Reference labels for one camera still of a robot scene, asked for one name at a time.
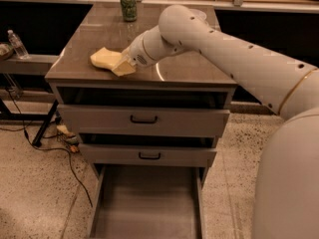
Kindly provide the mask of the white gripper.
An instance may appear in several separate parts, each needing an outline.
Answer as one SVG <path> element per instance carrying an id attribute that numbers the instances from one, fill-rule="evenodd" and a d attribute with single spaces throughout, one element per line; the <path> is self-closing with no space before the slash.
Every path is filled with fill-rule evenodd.
<path id="1" fill-rule="evenodd" d="M 111 71 L 118 77 L 132 74 L 136 71 L 136 66 L 148 67 L 156 60 L 149 54 L 151 46 L 148 41 L 152 40 L 154 34 L 151 30 L 138 35 L 122 52 L 122 58 L 112 66 Z"/>

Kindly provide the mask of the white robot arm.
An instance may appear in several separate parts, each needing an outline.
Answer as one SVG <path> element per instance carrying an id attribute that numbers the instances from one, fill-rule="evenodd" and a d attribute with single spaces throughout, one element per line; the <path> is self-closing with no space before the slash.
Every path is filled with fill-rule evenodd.
<path id="1" fill-rule="evenodd" d="M 285 122 L 263 149 L 252 239 L 319 239 L 319 71 L 221 33 L 182 5 L 121 53 L 114 73 L 147 67 L 184 51 L 200 53 Z"/>

